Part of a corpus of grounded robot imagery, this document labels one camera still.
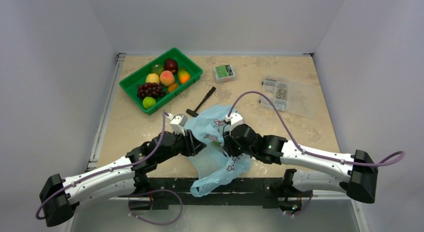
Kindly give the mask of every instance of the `orange mango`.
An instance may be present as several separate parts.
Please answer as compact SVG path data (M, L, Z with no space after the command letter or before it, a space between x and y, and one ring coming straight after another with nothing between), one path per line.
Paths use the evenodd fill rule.
M176 74L178 76L180 84L186 83L191 78L190 73L185 67L178 68L178 72Z

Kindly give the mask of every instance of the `peach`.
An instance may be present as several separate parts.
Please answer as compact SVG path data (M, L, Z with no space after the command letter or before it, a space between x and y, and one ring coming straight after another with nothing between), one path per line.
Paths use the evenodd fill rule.
M164 86L170 86L172 84L174 84L175 82L175 77L172 74L172 72L170 71L163 71L160 74L160 82L164 85Z

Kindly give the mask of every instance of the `clear plastic bag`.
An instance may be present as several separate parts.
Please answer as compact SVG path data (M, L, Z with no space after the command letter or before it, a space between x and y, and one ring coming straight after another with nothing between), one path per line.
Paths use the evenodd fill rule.
M227 185L233 179L250 170L252 159L247 155L229 156L222 148L224 145L223 131L230 129L225 124L225 115L231 106L216 105L189 119L185 128L207 144L206 148L194 157L188 157L199 173L199 179L191 186L195 197L209 194L220 185Z

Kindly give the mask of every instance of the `white wall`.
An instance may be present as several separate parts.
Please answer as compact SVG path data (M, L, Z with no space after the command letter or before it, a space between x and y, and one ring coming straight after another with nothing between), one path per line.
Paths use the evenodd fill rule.
M343 0L90 0L119 52L314 52Z
M340 149L368 151L380 168L373 232L424 227L424 0L345 0L314 56Z
M38 195L84 171L115 52L88 0L0 0L0 25L0 231L57 231Z

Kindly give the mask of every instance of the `green box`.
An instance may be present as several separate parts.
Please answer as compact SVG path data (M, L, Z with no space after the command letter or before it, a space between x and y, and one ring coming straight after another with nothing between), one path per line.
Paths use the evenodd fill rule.
M163 65L165 60L168 58L174 59L178 63L178 68L185 67L190 73L191 78L184 84L180 84L177 74L174 74L175 83L178 84L178 88L173 92L168 94L168 88L163 87L163 91L166 91L166 96L156 98L156 104L149 109L144 109L143 100L137 97L137 85L142 85L146 81L147 75L150 73L151 67L155 64ZM127 78L119 82L119 85L122 89L131 97L131 99L138 105L138 107L148 115L153 114L163 105L167 104L174 97L180 94L182 91L186 90L189 86L200 79L200 75L203 73L203 70L192 62L187 56L185 56L177 48L172 48L169 51L165 52L155 60L151 61L149 64L140 68L133 74L129 75Z

